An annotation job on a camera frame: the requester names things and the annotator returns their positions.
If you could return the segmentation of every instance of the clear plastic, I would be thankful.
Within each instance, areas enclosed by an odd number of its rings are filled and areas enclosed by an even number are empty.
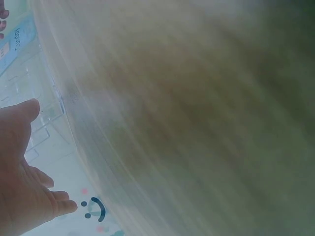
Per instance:
[[[11,26],[5,30],[5,35],[30,14],[26,0],[11,0],[10,3],[6,4],[6,8],[10,10],[7,20]],[[21,5],[14,8],[13,5],[18,3]],[[31,98],[39,101],[41,109],[39,116],[31,123],[32,133],[25,159],[30,165],[50,175],[55,182],[52,190],[67,191],[79,208],[73,214],[58,217],[24,235],[123,236],[124,232],[108,209],[105,208],[106,212],[101,210],[100,206],[104,204],[78,162],[78,153],[63,101],[38,37],[18,52],[13,63],[0,76],[0,108]]]

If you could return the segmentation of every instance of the pink dot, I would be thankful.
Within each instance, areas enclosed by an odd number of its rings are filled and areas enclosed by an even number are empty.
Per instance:
[[[104,228],[102,226],[98,226],[96,229],[99,233],[104,232]]]
[[[82,192],[82,194],[87,194],[88,190],[86,188],[82,188],[81,192]]]

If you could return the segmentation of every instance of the printed smiley face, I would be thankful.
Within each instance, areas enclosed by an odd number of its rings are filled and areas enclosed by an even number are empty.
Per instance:
[[[98,198],[95,198],[95,197],[92,197],[91,201],[93,203],[97,203],[98,204],[98,206],[100,208],[100,217],[99,217],[98,221],[102,222],[104,220],[104,218],[105,218],[105,215],[106,215],[106,209],[105,209],[104,204]],[[88,205],[87,202],[85,202],[85,201],[81,202],[81,206],[86,207],[87,205]],[[87,219],[90,219],[91,216],[92,215],[90,213],[86,213],[84,215],[84,217],[87,218]]]

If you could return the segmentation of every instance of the blurry brown object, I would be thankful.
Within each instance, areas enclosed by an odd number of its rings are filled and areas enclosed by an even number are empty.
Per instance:
[[[314,14],[288,2],[35,1],[81,161],[127,236],[315,235]]]

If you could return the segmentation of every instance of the human hand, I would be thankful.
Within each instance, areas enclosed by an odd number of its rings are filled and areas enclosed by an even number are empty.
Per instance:
[[[24,158],[38,113],[35,99],[0,109],[0,236],[18,236],[77,209],[66,192],[48,190],[54,181]]]
[[[4,7],[4,0],[0,0],[0,18],[6,19],[9,16],[10,12]],[[6,27],[6,21],[0,21],[0,31],[3,31]],[[4,34],[0,33],[0,39],[4,38]]]

